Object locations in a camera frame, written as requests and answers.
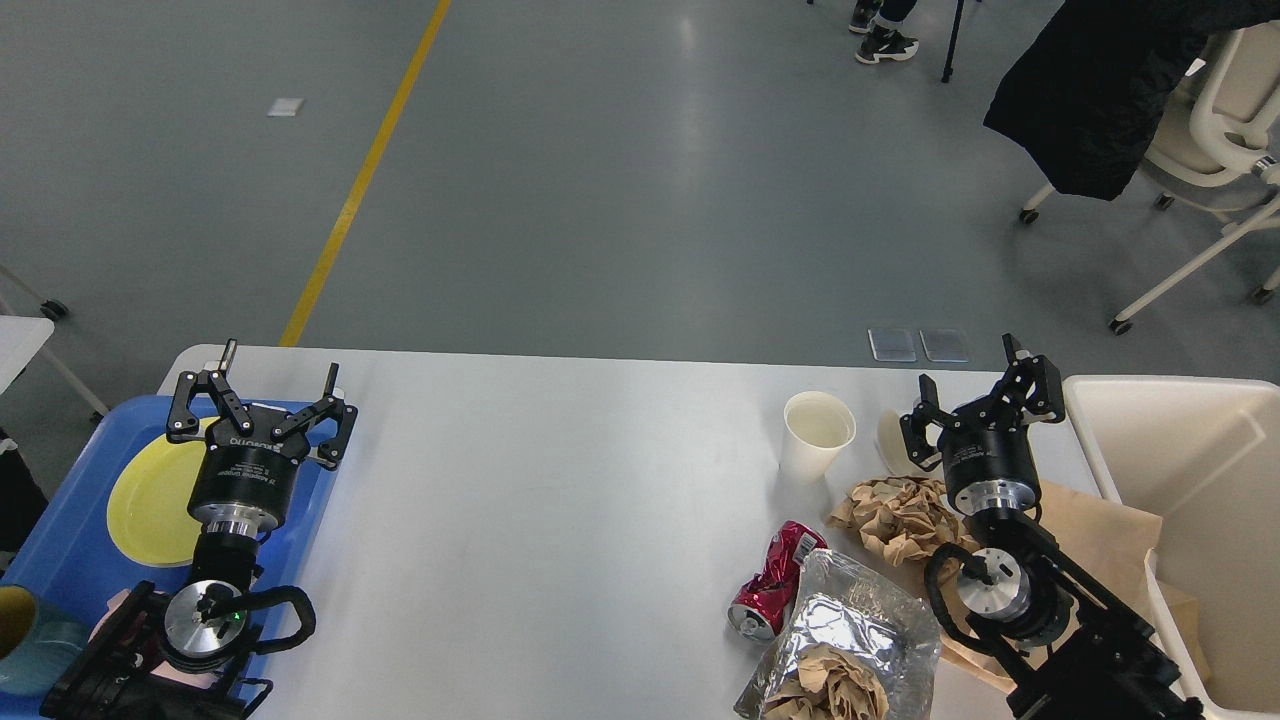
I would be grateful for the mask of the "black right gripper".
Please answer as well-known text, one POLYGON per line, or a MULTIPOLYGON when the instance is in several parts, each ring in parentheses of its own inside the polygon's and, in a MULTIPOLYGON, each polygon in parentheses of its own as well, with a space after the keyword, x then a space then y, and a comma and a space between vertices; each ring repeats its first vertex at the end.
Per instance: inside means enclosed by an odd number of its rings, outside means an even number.
POLYGON ((1007 368, 987 398, 957 407, 947 427, 934 380, 919 377, 919 397, 899 427, 908 460, 933 471, 942 460, 948 501, 966 518, 988 509, 1030 511, 1041 501, 1041 482, 1028 427, 1068 419, 1061 372, 1043 354, 1024 348, 1012 334, 1001 337, 1007 368), (941 429, 940 448, 928 429, 941 429))

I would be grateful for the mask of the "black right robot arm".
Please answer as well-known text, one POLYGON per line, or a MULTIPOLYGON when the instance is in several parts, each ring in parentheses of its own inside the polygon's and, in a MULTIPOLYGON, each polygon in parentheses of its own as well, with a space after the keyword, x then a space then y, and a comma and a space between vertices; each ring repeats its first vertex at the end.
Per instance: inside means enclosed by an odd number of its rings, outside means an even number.
POLYGON ((975 550, 948 542, 925 565, 937 623, 951 641, 993 659, 1014 683, 1016 719, 1201 719, 1174 691, 1176 664, 1135 610, 1062 552, 1039 523, 1041 479, 1028 433, 1068 416, 1060 370, 1002 337, 1007 368, 954 410, 936 383, 900 418, 911 462, 940 468, 975 550))

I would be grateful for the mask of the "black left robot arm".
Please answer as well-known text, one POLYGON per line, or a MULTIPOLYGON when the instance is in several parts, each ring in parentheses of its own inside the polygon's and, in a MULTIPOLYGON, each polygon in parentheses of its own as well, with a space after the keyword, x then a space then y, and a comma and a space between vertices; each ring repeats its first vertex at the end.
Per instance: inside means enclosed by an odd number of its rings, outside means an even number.
POLYGON ((293 650, 316 630, 298 587, 260 584, 259 555, 288 519, 306 462, 333 471, 358 418, 333 363, 320 396, 288 410, 243 401, 229 382, 238 343, 183 372, 166 416, 170 445, 201 446, 186 514, 198 524, 174 591, 141 582, 52 683, 50 719, 247 719, 273 691, 250 676, 256 656, 293 650))

